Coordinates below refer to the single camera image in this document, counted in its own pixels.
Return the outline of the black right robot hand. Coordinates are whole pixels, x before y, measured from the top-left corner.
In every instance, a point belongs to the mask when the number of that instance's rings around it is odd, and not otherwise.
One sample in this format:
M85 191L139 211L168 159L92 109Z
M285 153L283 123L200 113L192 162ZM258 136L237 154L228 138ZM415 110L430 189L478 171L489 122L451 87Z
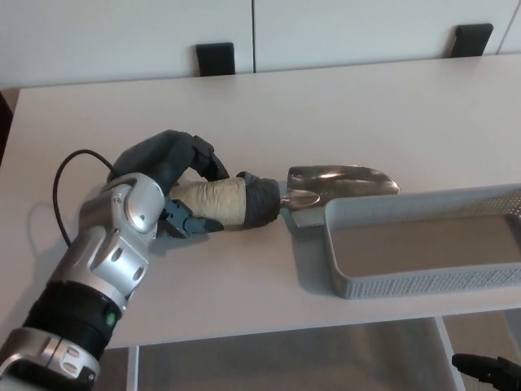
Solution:
M452 365L481 383L501 391L520 391L520 365L506 358L475 354L454 354Z

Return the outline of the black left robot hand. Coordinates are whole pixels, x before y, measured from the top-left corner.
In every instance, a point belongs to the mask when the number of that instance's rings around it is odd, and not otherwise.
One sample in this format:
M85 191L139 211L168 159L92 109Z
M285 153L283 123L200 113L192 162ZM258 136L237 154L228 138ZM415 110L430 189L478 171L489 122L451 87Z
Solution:
M187 169L209 182L229 177L212 144L187 132L165 130L125 150L112 165L107 181L141 173L156 181L167 195ZM196 217L195 209L180 200L166 199L158 220L158 233L177 239L223 230L220 222Z

